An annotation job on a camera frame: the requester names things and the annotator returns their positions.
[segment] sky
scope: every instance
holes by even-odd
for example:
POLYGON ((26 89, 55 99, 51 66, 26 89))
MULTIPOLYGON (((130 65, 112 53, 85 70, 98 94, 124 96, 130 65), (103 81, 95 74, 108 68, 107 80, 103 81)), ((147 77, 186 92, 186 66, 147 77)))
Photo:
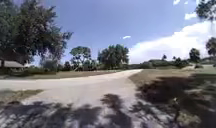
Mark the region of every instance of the sky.
POLYGON ((202 22, 194 13, 198 0, 42 0, 56 6, 56 24, 74 32, 62 62, 70 50, 87 46, 92 57, 109 45, 129 48, 130 63, 149 59, 187 58, 191 48, 206 56, 205 42, 216 36, 216 23, 202 22))

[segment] road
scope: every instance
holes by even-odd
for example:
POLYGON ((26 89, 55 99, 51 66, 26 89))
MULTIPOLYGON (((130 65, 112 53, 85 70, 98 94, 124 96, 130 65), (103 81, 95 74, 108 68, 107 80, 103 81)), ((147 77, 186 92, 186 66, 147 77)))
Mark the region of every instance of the road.
MULTIPOLYGON (((143 108, 129 111, 142 105, 136 102, 135 85, 128 79, 140 71, 54 80, 0 80, 0 90, 44 90, 22 101, 24 105, 0 110, 0 128, 144 128, 145 124, 147 128, 163 128, 150 114, 141 118, 143 108), (68 104, 72 104, 71 109, 63 107, 68 104)), ((166 121, 168 115, 151 108, 157 113, 155 117, 166 121)))
POLYGON ((44 90, 42 93, 23 102, 44 101, 82 105, 95 103, 108 93, 132 97, 135 86, 128 77, 140 71, 128 70, 113 74, 66 79, 0 80, 0 90, 42 89, 44 90))

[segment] shrub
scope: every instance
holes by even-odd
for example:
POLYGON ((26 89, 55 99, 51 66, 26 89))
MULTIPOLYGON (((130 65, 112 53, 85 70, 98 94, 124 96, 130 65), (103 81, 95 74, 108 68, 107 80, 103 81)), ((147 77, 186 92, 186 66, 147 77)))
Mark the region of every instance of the shrub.
POLYGON ((140 65, 140 68, 142 69, 152 69, 154 68, 153 67, 153 64, 151 62, 144 62, 140 65))
POLYGON ((201 65, 201 64, 196 64, 194 68, 195 68, 195 69, 198 69, 198 68, 204 68, 204 67, 203 67, 203 65, 201 65))
POLYGON ((48 59, 48 60, 42 60, 41 66, 42 68, 45 69, 46 72, 50 72, 50 71, 55 72, 57 71, 58 64, 57 64, 57 60, 48 59))
POLYGON ((174 62, 174 65, 178 68, 184 68, 189 65, 188 61, 181 60, 180 58, 177 58, 174 62))
POLYGON ((166 60, 149 60, 149 62, 152 63, 153 67, 164 67, 171 65, 171 63, 166 60))
POLYGON ((216 64, 214 64, 213 67, 216 67, 216 64))
POLYGON ((70 71, 71 70, 71 65, 68 61, 66 61, 64 63, 64 68, 63 68, 63 71, 70 71))

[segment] dry grass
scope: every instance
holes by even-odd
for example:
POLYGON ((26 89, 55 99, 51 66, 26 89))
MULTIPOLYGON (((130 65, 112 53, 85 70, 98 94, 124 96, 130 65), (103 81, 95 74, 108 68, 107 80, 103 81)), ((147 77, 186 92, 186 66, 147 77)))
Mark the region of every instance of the dry grass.
POLYGON ((216 70, 143 70, 130 79, 138 98, 171 115, 178 111, 181 126, 216 128, 216 70))
POLYGON ((138 74, 130 76, 130 80, 132 80, 137 86, 142 86, 144 84, 150 84, 151 82, 158 80, 159 77, 188 77, 193 72, 194 71, 186 71, 179 69, 145 69, 138 74))
POLYGON ((25 91, 11 91, 11 90, 0 90, 0 101, 9 103, 13 101, 21 101, 30 96, 36 95, 43 90, 25 90, 25 91))
POLYGON ((88 72, 58 72, 56 74, 45 74, 45 75, 33 75, 25 77, 27 79, 62 79, 62 78, 76 78, 76 77, 87 77, 96 76, 103 74, 115 73, 117 71, 88 71, 88 72))

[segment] foliage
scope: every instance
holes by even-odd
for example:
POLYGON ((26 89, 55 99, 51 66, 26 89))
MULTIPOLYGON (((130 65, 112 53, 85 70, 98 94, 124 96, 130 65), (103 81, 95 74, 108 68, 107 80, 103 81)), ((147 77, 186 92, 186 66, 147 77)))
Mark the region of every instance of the foliage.
POLYGON ((64 69, 64 66, 62 65, 62 64, 58 64, 57 65, 57 71, 59 72, 59 71, 63 71, 63 69, 64 69))
POLYGON ((196 64, 194 68, 197 69, 197 68, 204 68, 204 67, 201 64, 196 64))
POLYGON ((94 71, 97 70, 97 63, 95 60, 87 60, 83 64, 84 71, 94 71))
POLYGON ((213 67, 216 67, 216 64, 213 64, 213 67))
POLYGON ((71 62, 74 65, 74 69, 80 68, 91 59, 91 50, 88 47, 78 46, 73 48, 70 54, 73 56, 71 62))
POLYGON ((198 63, 200 61, 200 51, 192 48, 189 53, 190 61, 194 63, 198 63))
POLYGON ((188 66, 189 63, 186 60, 181 60, 181 58, 177 58, 174 62, 174 66, 178 67, 178 68, 184 68, 186 66, 188 66))
POLYGON ((71 65, 68 61, 66 61, 64 63, 64 68, 63 68, 63 71, 70 71, 71 70, 71 65))
POLYGON ((111 45, 98 54, 98 61, 105 69, 120 68, 121 64, 128 63, 128 48, 120 44, 111 45))
POLYGON ((166 60, 167 59, 167 56, 164 54, 163 56, 162 56, 162 60, 166 60))
POLYGON ((42 66, 45 71, 57 71, 58 67, 58 61, 52 60, 52 59, 42 59, 40 62, 40 65, 42 66))
POLYGON ((176 60, 176 57, 175 57, 175 56, 173 56, 173 60, 176 60))
POLYGON ((216 64, 216 38, 212 37, 208 40, 206 44, 206 49, 208 50, 208 54, 213 56, 214 63, 216 64))
POLYGON ((0 56, 22 64, 47 52, 60 59, 71 33, 62 33, 55 17, 54 7, 45 8, 37 0, 25 0, 20 6, 0 0, 0 56))
POLYGON ((216 20, 216 0, 200 0, 196 13, 200 19, 216 20))
POLYGON ((148 62, 152 63, 154 67, 164 67, 171 65, 171 63, 166 60, 149 60, 148 62))

